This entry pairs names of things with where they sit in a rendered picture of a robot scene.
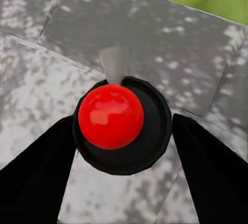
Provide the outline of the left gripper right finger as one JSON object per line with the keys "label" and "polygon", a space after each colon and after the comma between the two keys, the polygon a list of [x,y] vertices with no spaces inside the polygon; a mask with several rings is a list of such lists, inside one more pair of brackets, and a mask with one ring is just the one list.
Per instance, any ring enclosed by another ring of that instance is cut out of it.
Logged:
{"label": "left gripper right finger", "polygon": [[248,224],[248,164],[194,119],[172,122],[199,224]]}

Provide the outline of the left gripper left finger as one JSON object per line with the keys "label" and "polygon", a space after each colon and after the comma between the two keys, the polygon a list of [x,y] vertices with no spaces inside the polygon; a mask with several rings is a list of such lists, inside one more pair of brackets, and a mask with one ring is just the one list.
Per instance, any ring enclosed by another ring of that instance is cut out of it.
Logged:
{"label": "left gripper left finger", "polygon": [[0,170],[0,224],[56,224],[74,160],[67,116]]}

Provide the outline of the insectifuge atomizer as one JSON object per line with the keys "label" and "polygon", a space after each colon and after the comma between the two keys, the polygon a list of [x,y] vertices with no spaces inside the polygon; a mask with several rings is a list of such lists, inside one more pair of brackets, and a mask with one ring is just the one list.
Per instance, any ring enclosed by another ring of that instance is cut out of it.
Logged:
{"label": "insectifuge atomizer", "polygon": [[153,166],[167,151],[172,113],[149,82],[125,76],[131,51],[109,47],[98,54],[106,80],[80,98],[72,123],[75,145],[96,169],[132,176]]}

